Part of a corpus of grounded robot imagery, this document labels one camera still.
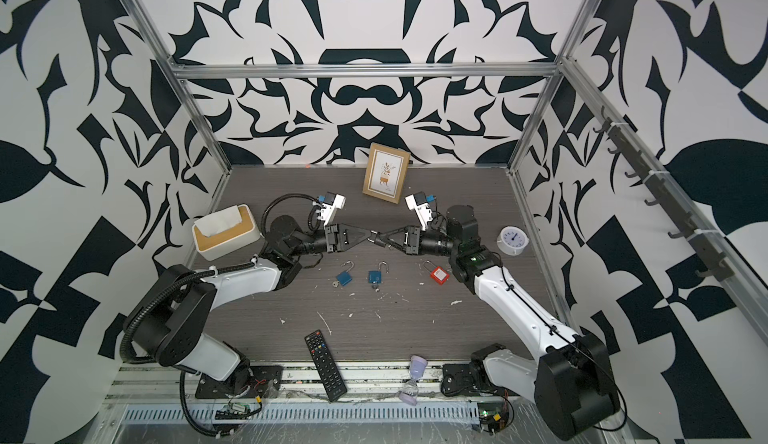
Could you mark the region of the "red padlock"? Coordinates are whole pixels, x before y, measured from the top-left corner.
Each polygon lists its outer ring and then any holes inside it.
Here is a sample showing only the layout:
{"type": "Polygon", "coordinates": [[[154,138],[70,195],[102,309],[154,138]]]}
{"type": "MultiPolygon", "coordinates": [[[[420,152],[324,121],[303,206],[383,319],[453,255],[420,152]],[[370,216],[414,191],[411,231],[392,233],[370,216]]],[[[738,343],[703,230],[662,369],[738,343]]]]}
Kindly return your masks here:
{"type": "Polygon", "coordinates": [[[430,260],[425,260],[422,267],[429,273],[431,279],[439,285],[443,285],[450,278],[450,273],[447,270],[430,260]]]}

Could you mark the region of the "small black padlock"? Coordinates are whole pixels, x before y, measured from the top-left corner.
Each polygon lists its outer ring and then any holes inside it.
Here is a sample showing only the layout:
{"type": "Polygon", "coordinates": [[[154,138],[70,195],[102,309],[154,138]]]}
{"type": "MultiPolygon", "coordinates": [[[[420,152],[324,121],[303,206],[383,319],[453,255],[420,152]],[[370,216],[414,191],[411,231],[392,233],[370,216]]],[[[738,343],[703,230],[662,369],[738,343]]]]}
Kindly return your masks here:
{"type": "Polygon", "coordinates": [[[380,246],[380,247],[386,247],[387,246],[386,241],[380,237],[380,234],[378,232],[375,232],[375,231],[372,231],[370,233],[370,236],[368,237],[368,240],[371,243],[373,243],[373,244],[375,244],[377,246],[380,246]]]}

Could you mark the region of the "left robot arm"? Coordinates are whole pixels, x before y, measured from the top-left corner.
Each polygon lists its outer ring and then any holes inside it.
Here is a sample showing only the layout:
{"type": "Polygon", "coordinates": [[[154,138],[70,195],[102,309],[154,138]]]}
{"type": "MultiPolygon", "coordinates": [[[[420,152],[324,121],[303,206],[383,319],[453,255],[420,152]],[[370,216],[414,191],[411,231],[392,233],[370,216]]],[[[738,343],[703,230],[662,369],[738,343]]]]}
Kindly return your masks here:
{"type": "Polygon", "coordinates": [[[245,379],[249,360],[205,333],[211,312],[287,287],[303,269],[300,258],[304,255],[344,252],[374,235],[372,230],[348,224],[304,230],[284,215],[272,222],[262,250],[244,263],[202,271],[174,265],[124,321],[120,357],[128,364],[157,363],[218,382],[245,379]]]}

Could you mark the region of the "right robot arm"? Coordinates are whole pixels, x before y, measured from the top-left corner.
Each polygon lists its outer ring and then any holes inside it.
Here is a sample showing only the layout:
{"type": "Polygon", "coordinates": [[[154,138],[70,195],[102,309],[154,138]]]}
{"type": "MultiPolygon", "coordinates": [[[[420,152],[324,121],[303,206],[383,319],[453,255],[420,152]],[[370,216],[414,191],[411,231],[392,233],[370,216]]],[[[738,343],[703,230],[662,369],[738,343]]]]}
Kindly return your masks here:
{"type": "Polygon", "coordinates": [[[487,381],[534,403],[559,439],[628,414],[606,345],[558,320],[516,282],[501,257],[482,243],[471,206],[450,207],[440,228],[408,225],[373,232],[370,240],[409,255],[448,258],[454,277],[487,303],[530,353],[524,358],[507,348],[485,348],[480,363],[487,381]]]}

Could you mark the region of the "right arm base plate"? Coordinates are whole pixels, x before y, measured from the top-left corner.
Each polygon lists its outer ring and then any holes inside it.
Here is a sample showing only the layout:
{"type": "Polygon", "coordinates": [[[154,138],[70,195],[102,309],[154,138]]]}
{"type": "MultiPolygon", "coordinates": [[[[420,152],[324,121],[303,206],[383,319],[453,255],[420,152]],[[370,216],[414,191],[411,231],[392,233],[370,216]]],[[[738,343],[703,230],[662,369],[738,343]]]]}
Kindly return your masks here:
{"type": "Polygon", "coordinates": [[[506,388],[492,384],[485,371],[474,362],[444,364],[440,392],[456,396],[517,396],[506,388]]]}

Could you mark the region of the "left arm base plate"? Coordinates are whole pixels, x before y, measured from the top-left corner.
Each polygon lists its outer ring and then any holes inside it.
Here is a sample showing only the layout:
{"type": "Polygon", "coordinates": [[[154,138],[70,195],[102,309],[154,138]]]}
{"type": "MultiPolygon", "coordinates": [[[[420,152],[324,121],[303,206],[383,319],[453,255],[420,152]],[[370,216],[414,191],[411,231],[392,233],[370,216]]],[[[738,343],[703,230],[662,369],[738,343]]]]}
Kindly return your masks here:
{"type": "Polygon", "coordinates": [[[203,374],[195,391],[197,399],[271,398],[279,393],[283,367],[280,365],[239,366],[224,381],[203,374]]]}

